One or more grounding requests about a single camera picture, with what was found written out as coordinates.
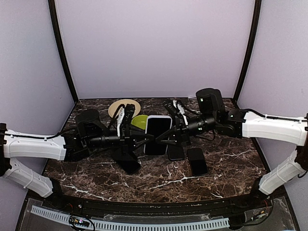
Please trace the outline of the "lavender phone case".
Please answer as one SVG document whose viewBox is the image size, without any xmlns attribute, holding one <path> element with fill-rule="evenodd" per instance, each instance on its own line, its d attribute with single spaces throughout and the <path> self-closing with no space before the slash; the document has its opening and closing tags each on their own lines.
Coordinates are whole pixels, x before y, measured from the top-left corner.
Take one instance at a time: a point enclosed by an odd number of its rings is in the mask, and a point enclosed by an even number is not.
<svg viewBox="0 0 308 231">
<path fill-rule="evenodd" d="M 168 131 L 172 125 L 172 118 L 167 115 L 150 115 L 147 117 L 146 134 L 154 136 L 154 140 L 145 144 L 145 155 L 164 155 L 167 152 L 166 144 L 158 144 L 155 139 Z"/>
</svg>

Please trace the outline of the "black phone case bottom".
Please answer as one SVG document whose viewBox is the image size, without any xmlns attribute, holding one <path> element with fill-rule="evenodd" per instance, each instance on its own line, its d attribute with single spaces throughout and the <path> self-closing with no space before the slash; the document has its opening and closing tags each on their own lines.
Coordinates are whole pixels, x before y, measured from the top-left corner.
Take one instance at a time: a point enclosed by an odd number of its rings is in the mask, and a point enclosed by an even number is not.
<svg viewBox="0 0 308 231">
<path fill-rule="evenodd" d="M 121 149 L 117 149 L 112 154 L 112 158 L 127 174 L 134 174 L 141 168 L 134 152 L 125 152 Z"/>
</svg>

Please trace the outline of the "black phone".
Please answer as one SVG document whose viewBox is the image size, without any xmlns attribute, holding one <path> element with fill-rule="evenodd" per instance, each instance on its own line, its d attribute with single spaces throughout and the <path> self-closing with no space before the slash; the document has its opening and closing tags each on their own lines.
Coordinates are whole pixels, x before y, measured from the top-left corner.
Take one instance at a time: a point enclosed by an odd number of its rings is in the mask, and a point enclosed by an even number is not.
<svg viewBox="0 0 308 231">
<path fill-rule="evenodd" d="M 187 150 L 188 160 L 191 166 L 192 175 L 195 177 L 208 175 L 208 168 L 204 153 L 201 148 Z"/>
</svg>

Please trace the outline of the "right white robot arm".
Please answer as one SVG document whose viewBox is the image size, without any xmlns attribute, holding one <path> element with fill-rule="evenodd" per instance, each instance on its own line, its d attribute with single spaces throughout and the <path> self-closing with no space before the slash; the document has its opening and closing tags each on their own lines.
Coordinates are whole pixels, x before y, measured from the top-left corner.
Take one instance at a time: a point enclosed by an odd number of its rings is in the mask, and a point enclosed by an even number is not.
<svg viewBox="0 0 308 231">
<path fill-rule="evenodd" d="M 180 121 L 158 136 L 159 144 L 189 143 L 191 136 L 208 131 L 233 138 L 264 138 L 285 141 L 296 145 L 290 156 L 274 170 L 255 180 L 245 204 L 257 208 L 264 198 L 277 188 L 308 170 L 308 118 L 264 115 L 253 109 L 226 110 L 221 92 L 206 88 L 197 91 L 200 114 L 186 118 L 184 107 L 178 101 L 167 100 L 164 107 Z"/>
</svg>

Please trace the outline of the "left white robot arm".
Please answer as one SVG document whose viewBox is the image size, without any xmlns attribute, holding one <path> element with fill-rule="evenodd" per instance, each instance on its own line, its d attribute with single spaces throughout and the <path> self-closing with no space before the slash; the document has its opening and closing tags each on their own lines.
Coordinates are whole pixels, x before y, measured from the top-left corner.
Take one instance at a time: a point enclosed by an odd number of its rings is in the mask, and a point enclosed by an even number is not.
<svg viewBox="0 0 308 231">
<path fill-rule="evenodd" d="M 134 153 L 140 146 L 154 140 L 153 135 L 131 124 L 134 109 L 125 107 L 118 117 L 116 130 L 110 130 L 100 120 L 99 112 L 89 109 L 76 116 L 76 126 L 54 136 L 30 135 L 8 130 L 0 125 L 0 175 L 29 189 L 58 210 L 68 206 L 60 183 L 40 175 L 18 161 L 19 157 L 47 158 L 78 162 L 90 157 L 94 149 L 114 149 L 112 158 L 128 174 L 141 166 Z"/>
</svg>

